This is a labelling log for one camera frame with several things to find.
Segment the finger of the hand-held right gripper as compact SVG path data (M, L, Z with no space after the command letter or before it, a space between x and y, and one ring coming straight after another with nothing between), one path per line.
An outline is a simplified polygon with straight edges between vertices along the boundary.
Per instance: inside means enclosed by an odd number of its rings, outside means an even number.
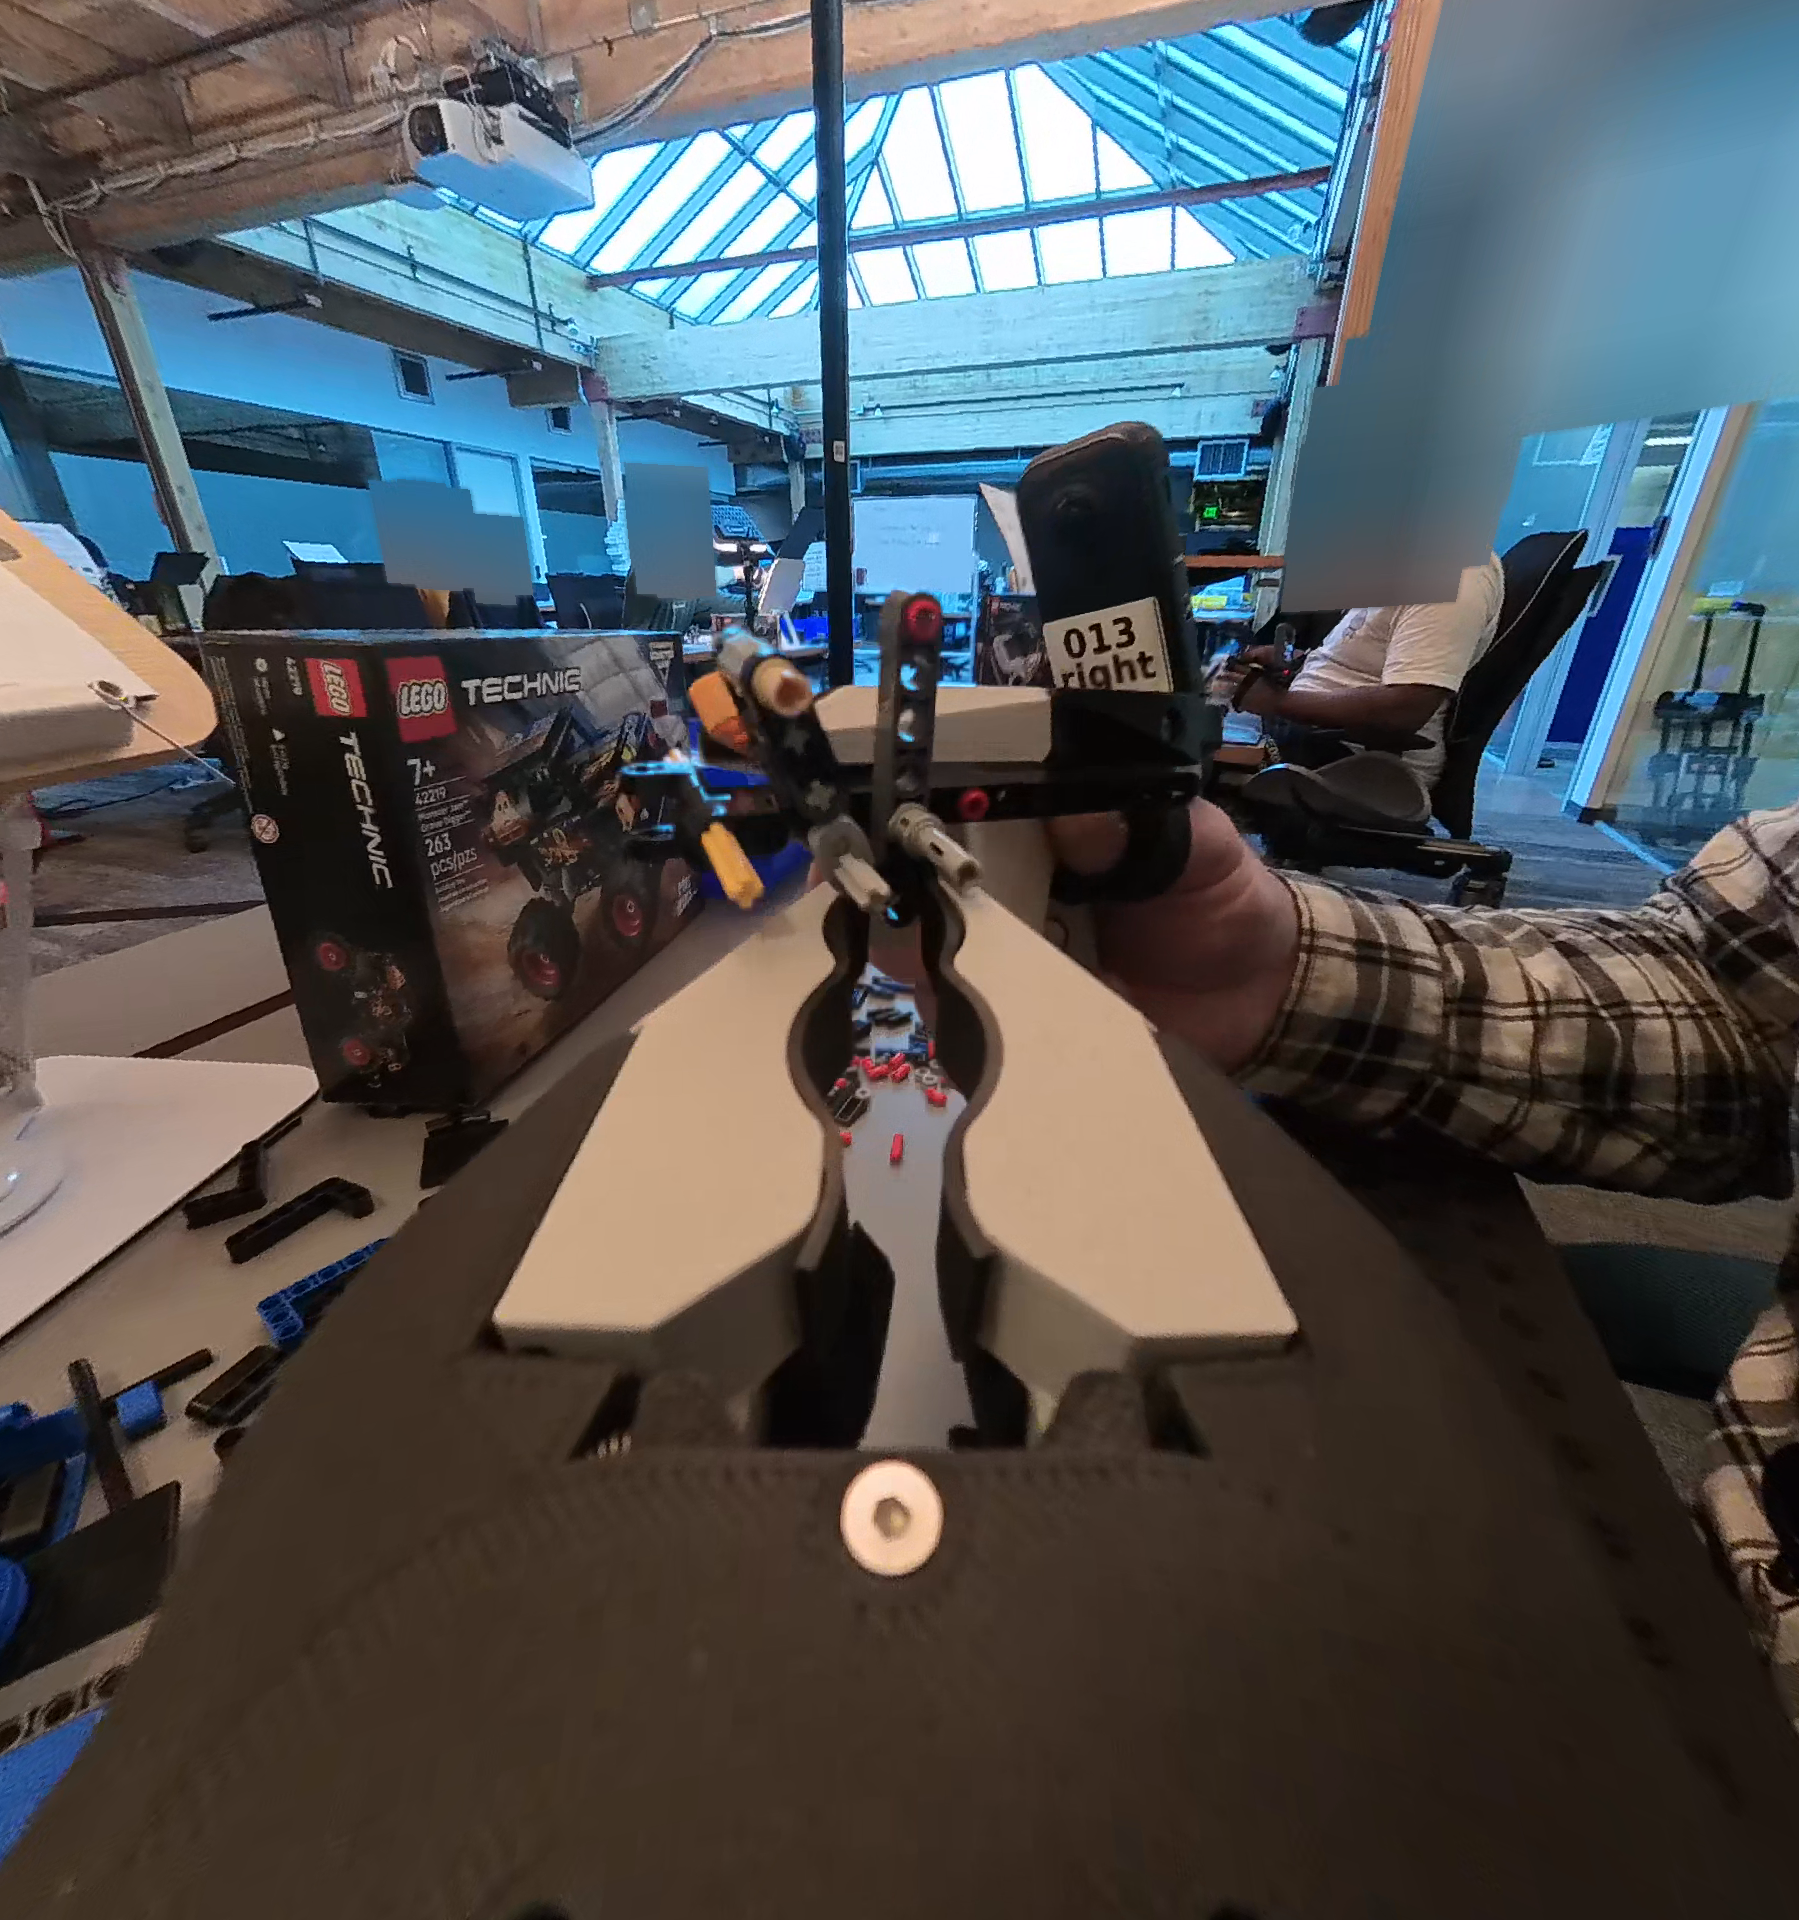
M823 694L815 712L845 771L872 764L879 719L879 692L872 685ZM979 764L1002 764L1010 775L1024 775L1043 764L1050 748L1046 692L950 685L934 695L934 776ZM1051 917L1054 851L1041 823L1004 821L992 812L970 827L955 821L952 799L924 799L923 806L942 819L938 844L962 847L942 877L960 879L966 869L976 869L983 892L1016 917Z

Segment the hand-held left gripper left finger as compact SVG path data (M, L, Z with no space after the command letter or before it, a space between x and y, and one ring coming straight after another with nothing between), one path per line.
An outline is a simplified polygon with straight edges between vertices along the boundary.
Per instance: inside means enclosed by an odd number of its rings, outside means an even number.
M816 886L637 1026L497 1301L503 1348L696 1376L770 1446L859 1443L895 1282L828 1096L864 957Z

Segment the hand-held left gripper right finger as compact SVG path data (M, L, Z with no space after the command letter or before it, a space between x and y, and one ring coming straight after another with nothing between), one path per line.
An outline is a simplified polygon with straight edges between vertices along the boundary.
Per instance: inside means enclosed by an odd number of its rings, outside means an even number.
M1283 1352L1294 1309L1150 1024L979 884L936 892L933 976L963 1100L936 1289L979 1439L1082 1376Z

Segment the black toy beam assembly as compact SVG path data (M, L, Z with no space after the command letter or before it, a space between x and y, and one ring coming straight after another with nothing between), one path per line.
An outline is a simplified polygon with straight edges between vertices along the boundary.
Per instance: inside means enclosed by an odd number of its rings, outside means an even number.
M708 877L697 834L719 821L741 842L758 875L766 854L802 844L825 882L886 925L919 921L933 892L952 900L986 896L976 869L960 879L942 877L962 847L938 844L942 819L923 802L952 799L955 821L970 827L992 812L1044 827L1032 803L1050 751L1024 775L1010 775L1002 764L933 775L944 627L944 610L929 593L886 599L880 677L872 685L879 692L872 764L852 771L834 753L816 719L823 694L790 655L749 636L729 637L714 667L732 684L751 734L744 761L757 771L758 788L741 795L714 791L710 764L681 748L626 766L619 784L635 810L626 844L629 857L651 864L677 857Z

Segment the person's right forearm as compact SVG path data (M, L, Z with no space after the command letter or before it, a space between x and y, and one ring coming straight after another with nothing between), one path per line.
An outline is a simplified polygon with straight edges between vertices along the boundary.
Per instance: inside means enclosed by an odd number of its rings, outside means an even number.
M1287 894L1294 978L1245 1084L1543 1180L1799 1204L1799 799L1630 909Z

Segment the grey desk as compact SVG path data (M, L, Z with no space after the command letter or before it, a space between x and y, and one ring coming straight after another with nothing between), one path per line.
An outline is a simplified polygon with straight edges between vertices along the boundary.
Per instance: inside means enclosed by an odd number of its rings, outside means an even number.
M106 1387L198 1348L209 1348L222 1367L261 1342L256 1313L261 1297L394 1234L402 1234L402 1262L386 1269L386 1280L413 1285L455 1274L470 1280L473 1342L493 1335L503 1359L530 1357L503 1348L493 1313L637 1026L799 896L790 882L747 912L729 904L707 908L509 1081L490 1099L509 1130L431 1193L451 1201L431 1225L407 1227L425 1201L425 1123L376 1120L363 1108L311 1096L302 1123L268 1157L268 1193L290 1197L326 1175L352 1178L376 1197L368 1219L326 1218L284 1246L234 1266L224 1253L228 1227L192 1231L177 1213L165 1213L0 1342L0 1404L62 1404L76 1359L92 1360Z

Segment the person's right hand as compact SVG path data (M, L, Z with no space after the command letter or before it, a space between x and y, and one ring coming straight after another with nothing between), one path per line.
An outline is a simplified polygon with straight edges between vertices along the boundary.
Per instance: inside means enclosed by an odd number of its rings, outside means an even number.
M1240 1071L1294 981L1294 898L1208 799L1172 810L1157 842L1183 850L1162 892L1087 905L1098 973L1150 1024Z

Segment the whiteboard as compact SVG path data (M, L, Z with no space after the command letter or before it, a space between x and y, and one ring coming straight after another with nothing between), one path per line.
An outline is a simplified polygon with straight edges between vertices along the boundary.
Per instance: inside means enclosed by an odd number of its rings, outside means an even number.
M864 494L854 507L855 590L921 590L944 606L968 602L979 578L979 496Z

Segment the pile of small toy pins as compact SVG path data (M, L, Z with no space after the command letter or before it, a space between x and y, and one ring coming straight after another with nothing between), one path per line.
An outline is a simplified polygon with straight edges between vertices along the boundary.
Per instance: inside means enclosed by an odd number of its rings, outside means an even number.
M854 1135L876 1099L894 1089L910 1089L933 1114L952 1108L952 1081L938 1063L934 1030L911 985L876 964L868 966L849 992L848 1018L848 1065L826 1094L826 1110L844 1135Z

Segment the black vertical pole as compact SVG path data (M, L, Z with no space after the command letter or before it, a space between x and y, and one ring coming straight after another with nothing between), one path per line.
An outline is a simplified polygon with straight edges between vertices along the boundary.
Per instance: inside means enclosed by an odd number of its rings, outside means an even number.
M854 498L849 492L849 312L844 1L813 1L810 67L816 162L819 348L823 395L823 531L826 680L855 677Z

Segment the blue angled toy beam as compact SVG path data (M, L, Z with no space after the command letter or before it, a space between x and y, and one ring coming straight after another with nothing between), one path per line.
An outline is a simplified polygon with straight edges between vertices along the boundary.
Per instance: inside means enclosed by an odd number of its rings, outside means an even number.
M283 1354L302 1347L319 1316L342 1297L354 1276L361 1272L382 1246L386 1246L386 1237L368 1241L354 1253L261 1297L256 1310L270 1343Z

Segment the pile of black toy beams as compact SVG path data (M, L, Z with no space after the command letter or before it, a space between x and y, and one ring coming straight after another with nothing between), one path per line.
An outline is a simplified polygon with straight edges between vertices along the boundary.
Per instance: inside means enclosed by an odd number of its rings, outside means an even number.
M234 1225L224 1241L234 1266L284 1246L326 1218L361 1222L376 1212L365 1184L336 1174L268 1203L268 1153L288 1130L293 1121L284 1120L248 1142L231 1180L180 1203L192 1231ZM261 1404L284 1357L265 1335L222 1367L214 1367L209 1348L198 1348L116 1387L95 1380L86 1390L69 1386L57 1406L0 1404L0 1553L22 1561L70 1537L92 1493L103 1512L134 1499L127 1459L133 1446L165 1431L174 1412L198 1427L236 1427Z

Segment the toy truck set box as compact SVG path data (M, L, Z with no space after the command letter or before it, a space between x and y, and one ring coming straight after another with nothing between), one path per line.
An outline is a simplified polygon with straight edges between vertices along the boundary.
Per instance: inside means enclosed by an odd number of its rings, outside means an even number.
M680 639L218 633L202 647L321 1096L478 1106L700 908L627 764L688 748Z

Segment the black office chair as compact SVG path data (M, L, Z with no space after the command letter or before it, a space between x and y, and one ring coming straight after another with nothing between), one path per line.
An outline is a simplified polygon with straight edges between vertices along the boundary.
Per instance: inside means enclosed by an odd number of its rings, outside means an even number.
M1471 836L1476 775L1490 738L1605 575L1603 562L1580 562L1586 539L1583 529L1532 533L1502 556L1500 617L1462 677L1444 724L1444 764L1434 784L1431 819L1453 839Z

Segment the white book stand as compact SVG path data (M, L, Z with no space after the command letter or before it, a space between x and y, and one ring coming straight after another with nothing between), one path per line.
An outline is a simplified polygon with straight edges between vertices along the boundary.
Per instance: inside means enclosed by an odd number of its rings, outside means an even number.
M192 665L0 509L14 573L69 612L156 698L127 746L47 773L0 773L0 1342L177 1207L236 1148L297 1114L310 1067L51 1056L29 1029L33 861L29 798L49 784L192 756L212 730Z

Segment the teal office chair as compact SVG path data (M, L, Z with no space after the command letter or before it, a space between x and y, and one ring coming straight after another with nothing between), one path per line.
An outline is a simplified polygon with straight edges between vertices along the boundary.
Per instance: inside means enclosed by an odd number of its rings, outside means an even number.
M1615 1373L1628 1386L1707 1403L1764 1310L1778 1266L1739 1253L1638 1243L1556 1248Z

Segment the black wheeled cart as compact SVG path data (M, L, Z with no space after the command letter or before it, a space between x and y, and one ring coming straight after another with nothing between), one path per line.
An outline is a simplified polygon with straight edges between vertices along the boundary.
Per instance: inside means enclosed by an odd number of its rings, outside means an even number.
M1688 677L1661 692L1652 715L1657 750L1647 762L1649 815L1661 834L1696 836L1744 808L1767 706L1753 688L1767 610L1757 601L1715 593L1694 606L1699 637Z

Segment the white ceiling projector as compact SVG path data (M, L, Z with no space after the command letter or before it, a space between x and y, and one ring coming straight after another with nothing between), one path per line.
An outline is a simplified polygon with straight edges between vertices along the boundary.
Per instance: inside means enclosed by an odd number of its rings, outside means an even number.
M595 173L553 89L522 60L490 58L402 112L418 182L531 224L597 205Z

